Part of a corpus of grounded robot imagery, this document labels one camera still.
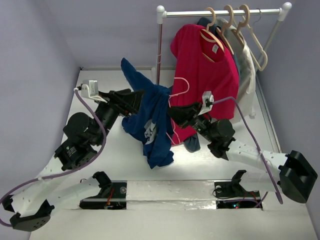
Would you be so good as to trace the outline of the pink wire hanger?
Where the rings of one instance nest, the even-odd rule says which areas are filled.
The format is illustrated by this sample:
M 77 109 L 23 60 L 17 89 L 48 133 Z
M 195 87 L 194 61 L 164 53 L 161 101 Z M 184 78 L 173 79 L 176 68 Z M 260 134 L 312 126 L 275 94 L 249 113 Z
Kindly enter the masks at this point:
M 186 84 L 186 89 L 183 90 L 183 91 L 180 91 L 180 92 L 176 92 L 175 94 L 170 94 L 170 95 L 169 95 L 169 98 L 168 98 L 168 108 L 170 108 L 170 107 L 172 106 L 172 105 L 171 105 L 171 99 L 172 99 L 173 97 L 183 95 L 183 94 L 187 93 L 187 92 L 190 90 L 190 84 L 189 84 L 189 82 L 188 82 L 185 78 L 183 78 L 183 77 L 174 77 L 173 80 L 174 80 L 174 81 L 175 81 L 175 80 L 182 80 L 182 81 L 184 81 L 185 84 Z M 172 137 L 170 137 L 169 134 L 167 133 L 167 136 L 168 136 L 168 138 L 169 138 L 170 141 L 171 141 L 171 145 L 172 145 L 172 146 L 177 146 L 177 145 L 181 144 L 181 140 L 180 140 L 179 135 L 176 133 L 176 124 L 175 124 L 175 122 L 172 120 L 172 118 L 170 118 L 170 120 L 171 120 L 171 126 L 172 126 L 173 135 L 172 135 Z M 177 137 L 178 142 L 175 142 L 175 141 L 174 141 L 174 137 L 175 137 L 175 136 Z

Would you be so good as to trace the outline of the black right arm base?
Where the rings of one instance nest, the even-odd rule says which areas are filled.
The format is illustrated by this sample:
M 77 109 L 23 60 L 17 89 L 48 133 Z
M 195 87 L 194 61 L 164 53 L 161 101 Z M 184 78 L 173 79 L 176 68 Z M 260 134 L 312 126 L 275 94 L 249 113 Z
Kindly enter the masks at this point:
M 246 191 L 241 185 L 245 170 L 238 170 L 231 180 L 214 183 L 212 195 L 217 209 L 263 209 L 260 192 Z

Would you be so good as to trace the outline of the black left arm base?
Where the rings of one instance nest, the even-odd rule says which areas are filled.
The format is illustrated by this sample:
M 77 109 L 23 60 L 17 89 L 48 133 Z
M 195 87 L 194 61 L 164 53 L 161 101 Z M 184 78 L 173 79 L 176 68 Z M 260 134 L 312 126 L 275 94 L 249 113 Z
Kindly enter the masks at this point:
M 104 171 L 93 175 L 100 191 L 95 196 L 80 201 L 83 210 L 125 210 L 127 208 L 127 181 L 112 182 Z

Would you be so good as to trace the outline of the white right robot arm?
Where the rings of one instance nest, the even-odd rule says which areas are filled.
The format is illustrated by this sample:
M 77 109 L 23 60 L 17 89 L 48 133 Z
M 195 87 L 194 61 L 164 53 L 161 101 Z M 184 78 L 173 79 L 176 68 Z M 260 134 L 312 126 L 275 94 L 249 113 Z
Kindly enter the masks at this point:
M 219 159 L 239 162 L 262 170 L 262 173 L 238 170 L 231 179 L 230 190 L 235 196 L 246 192 L 275 192 L 297 203 L 307 203 L 318 174 L 299 151 L 277 153 L 261 150 L 234 138 L 235 130 L 228 119 L 211 120 L 201 113 L 202 104 L 173 106 L 167 113 L 179 128 L 193 128 L 207 141 L 208 149 Z

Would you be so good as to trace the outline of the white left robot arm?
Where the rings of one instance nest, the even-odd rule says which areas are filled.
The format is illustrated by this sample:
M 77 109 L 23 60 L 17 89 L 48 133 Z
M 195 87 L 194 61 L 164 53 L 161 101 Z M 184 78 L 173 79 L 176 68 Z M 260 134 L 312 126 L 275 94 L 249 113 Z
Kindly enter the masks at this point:
M 80 203 L 89 197 L 104 198 L 110 194 L 113 183 L 104 171 L 97 171 L 65 189 L 57 188 L 67 177 L 99 157 L 117 118 L 137 114 L 145 92 L 128 88 L 91 92 L 87 87 L 76 87 L 73 91 L 91 115 L 83 112 L 73 114 L 63 128 L 67 139 L 54 151 L 37 177 L 19 184 L 1 197 L 4 210 L 13 213 L 9 222 L 1 221 L 1 225 L 33 232 L 68 204 Z

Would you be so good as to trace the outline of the red t shirt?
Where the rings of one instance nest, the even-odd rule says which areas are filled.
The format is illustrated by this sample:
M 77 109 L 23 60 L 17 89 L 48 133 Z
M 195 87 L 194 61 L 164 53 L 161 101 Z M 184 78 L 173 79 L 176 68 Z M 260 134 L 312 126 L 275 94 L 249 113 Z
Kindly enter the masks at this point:
M 189 91 L 171 99 L 172 107 L 181 107 L 202 102 L 202 95 L 211 91 L 214 100 L 236 98 L 239 90 L 239 74 L 230 51 L 224 52 L 215 43 L 207 42 L 200 35 L 205 27 L 186 24 L 173 38 L 170 49 L 176 58 L 174 77 L 185 78 Z M 182 80 L 174 80 L 172 93 L 187 88 Z

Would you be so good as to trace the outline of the wooden hanger with red shirt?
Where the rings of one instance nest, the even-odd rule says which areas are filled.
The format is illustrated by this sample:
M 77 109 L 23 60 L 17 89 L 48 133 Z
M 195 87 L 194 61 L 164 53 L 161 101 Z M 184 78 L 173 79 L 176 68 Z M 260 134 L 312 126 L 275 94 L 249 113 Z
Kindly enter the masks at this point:
M 211 13 L 212 21 L 206 25 L 206 28 L 203 28 L 200 30 L 200 35 L 207 42 L 216 44 L 218 48 L 222 50 L 222 52 L 224 53 L 225 52 L 224 45 L 212 32 L 210 32 L 210 27 L 212 27 L 216 21 L 215 11 L 212 7 L 206 7 L 205 10 Z

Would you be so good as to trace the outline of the white t shirt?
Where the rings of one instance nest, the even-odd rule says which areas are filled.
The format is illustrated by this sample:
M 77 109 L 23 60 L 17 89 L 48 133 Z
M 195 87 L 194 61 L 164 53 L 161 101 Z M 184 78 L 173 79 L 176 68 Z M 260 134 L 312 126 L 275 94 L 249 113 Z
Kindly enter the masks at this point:
M 241 47 L 238 40 L 234 36 L 232 30 L 234 26 L 230 26 L 224 31 L 224 36 L 228 40 L 239 67 L 239 89 L 236 97 L 240 110 L 234 110 L 234 116 L 230 120 L 232 124 L 242 120 L 241 115 L 248 116 L 252 113 L 254 96 L 256 93 L 256 72 L 255 65 L 247 43 L 244 43 L 244 48 Z

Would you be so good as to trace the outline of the wooden hanger with white shirt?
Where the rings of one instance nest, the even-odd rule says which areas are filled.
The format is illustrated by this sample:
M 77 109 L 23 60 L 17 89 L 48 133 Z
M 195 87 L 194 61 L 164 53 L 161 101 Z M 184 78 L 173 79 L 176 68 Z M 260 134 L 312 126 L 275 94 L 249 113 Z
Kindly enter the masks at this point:
M 244 11 L 244 20 L 240 21 L 237 25 L 237 28 L 232 30 L 233 35 L 235 36 L 235 38 L 237 39 L 237 41 L 239 42 L 239 44 L 241 45 L 242 48 L 244 48 L 245 46 L 245 40 L 244 37 L 241 36 L 241 29 L 246 27 L 250 21 L 251 18 L 251 13 L 250 13 L 250 9 L 248 7 L 248 5 L 243 4 L 239 7 L 240 10 Z

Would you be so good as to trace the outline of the white metal clothes rack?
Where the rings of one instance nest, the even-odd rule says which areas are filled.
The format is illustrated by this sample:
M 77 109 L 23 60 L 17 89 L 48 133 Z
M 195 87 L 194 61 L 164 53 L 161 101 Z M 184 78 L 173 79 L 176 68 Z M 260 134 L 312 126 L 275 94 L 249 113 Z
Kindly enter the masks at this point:
M 250 15 L 276 15 L 277 21 L 265 43 L 261 49 L 263 52 L 266 52 L 275 37 L 277 31 L 279 30 L 282 22 L 285 20 L 289 11 L 292 8 L 291 2 L 285 2 L 280 8 L 275 9 L 251 9 Z M 165 7 L 162 5 L 157 6 L 156 8 L 156 22 L 158 25 L 158 36 L 157 36 L 157 55 L 156 55 L 156 66 L 155 66 L 155 80 L 156 83 L 160 83 L 160 69 L 161 69 L 161 59 L 162 59 L 162 36 L 163 36 L 163 23 L 165 18 L 182 18 L 182 17 L 211 17 L 213 14 L 209 10 L 200 10 L 200 11 L 166 11 Z

